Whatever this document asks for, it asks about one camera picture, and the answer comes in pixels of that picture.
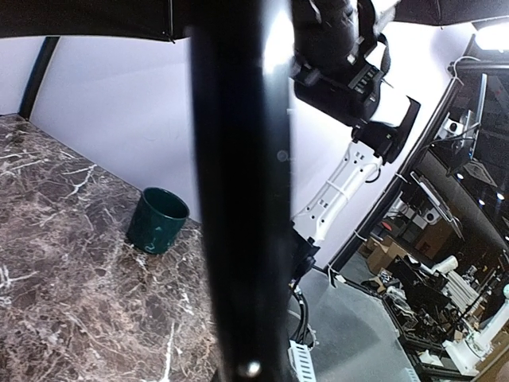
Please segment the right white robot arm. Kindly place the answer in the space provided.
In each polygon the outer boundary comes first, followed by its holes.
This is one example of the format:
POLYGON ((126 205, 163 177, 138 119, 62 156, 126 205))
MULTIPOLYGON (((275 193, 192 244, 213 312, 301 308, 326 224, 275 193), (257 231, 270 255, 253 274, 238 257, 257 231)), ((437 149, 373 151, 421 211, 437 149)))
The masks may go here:
POLYGON ((385 81, 385 27, 397 1, 294 1, 294 95, 351 128, 344 156, 312 200, 291 219, 290 285, 315 264, 329 229, 360 187, 400 155, 420 103, 385 81))

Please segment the mint green folding umbrella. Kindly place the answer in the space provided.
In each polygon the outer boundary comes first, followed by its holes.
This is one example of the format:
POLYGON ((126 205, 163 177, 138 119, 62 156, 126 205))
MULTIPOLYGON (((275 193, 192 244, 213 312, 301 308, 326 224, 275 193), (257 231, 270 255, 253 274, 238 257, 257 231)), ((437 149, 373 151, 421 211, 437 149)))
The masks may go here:
POLYGON ((372 1, 4 1, 2 37, 190 37, 196 173, 222 381, 294 381, 290 61, 338 79, 372 1))

